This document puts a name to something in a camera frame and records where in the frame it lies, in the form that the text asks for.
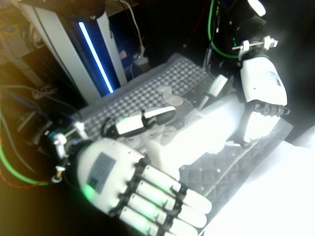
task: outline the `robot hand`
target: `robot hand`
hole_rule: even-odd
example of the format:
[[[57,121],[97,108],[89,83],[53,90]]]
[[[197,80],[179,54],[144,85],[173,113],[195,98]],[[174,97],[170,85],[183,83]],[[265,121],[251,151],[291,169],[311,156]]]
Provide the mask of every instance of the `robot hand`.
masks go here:
[[[148,164],[115,140],[102,139],[78,157],[77,176],[86,198],[148,236],[197,236],[211,203]]]

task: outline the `overexposed white surface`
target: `overexposed white surface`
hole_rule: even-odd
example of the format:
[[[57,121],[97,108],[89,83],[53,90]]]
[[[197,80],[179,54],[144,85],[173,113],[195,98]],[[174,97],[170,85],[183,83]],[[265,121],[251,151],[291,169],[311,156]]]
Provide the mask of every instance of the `overexposed white surface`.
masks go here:
[[[205,230],[205,236],[314,236],[315,152],[283,142]]]

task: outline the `glowing led strip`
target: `glowing led strip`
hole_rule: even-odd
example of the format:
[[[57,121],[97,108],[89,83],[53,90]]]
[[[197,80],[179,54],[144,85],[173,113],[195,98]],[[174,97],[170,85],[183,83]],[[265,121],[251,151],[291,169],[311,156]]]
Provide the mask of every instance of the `glowing led strip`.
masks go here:
[[[87,29],[85,28],[84,23],[83,22],[79,22],[79,26],[81,28],[81,31],[82,31],[84,37],[85,37],[86,42],[88,43],[90,51],[92,52],[94,60],[96,61],[97,66],[98,66],[98,68],[99,68],[99,70],[100,70],[100,72],[101,72],[101,74],[103,76],[103,79],[104,79],[104,81],[105,81],[105,83],[106,83],[106,85],[108,87],[108,90],[110,91],[110,93],[113,93],[112,86],[110,85],[109,80],[108,80],[108,78],[107,78],[107,76],[105,74],[104,68],[103,68],[102,64],[100,63],[100,60],[99,60],[98,55],[97,55],[97,53],[95,51],[95,48],[94,48],[93,43],[92,43],[92,41],[90,39],[90,36],[89,36],[89,34],[87,32]]]

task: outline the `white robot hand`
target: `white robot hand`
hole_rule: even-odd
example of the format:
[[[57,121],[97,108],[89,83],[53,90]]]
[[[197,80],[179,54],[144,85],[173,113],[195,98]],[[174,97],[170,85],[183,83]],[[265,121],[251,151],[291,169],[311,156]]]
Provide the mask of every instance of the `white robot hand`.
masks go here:
[[[132,148],[102,139],[78,157],[78,180],[98,209],[148,236],[197,236],[211,203],[148,164]]]

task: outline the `dark background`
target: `dark background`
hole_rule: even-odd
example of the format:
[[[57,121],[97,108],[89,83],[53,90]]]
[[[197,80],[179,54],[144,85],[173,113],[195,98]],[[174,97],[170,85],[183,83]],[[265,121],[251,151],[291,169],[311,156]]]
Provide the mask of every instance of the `dark background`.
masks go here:
[[[136,19],[145,37],[144,43],[152,66],[165,62],[175,52],[183,53],[195,63],[202,64],[208,47],[208,10],[189,47],[183,50],[183,44],[206,2],[207,0],[142,0],[141,4],[135,7]],[[279,40],[278,47],[271,50],[270,56],[287,89],[288,106],[292,113],[286,119],[295,125],[294,131],[288,137],[288,140],[292,141],[315,124],[315,2],[262,2],[267,9],[266,31]],[[131,37],[132,31],[126,24],[125,13],[112,17],[111,24],[115,35],[121,35],[121,45],[118,43],[118,46],[128,44],[124,41],[124,36]],[[4,151],[12,153],[5,141],[6,137],[2,139]],[[18,148],[24,150],[21,154],[28,156],[31,163],[37,163],[41,158],[32,150],[23,149],[23,144],[18,145]],[[16,157],[9,154],[8,158],[19,171],[28,173],[19,166]],[[15,181],[9,177],[9,173],[2,171],[7,179]],[[108,218],[93,208],[79,191],[64,184],[23,190],[12,188],[0,181],[0,191],[1,235],[128,235],[124,224]]]

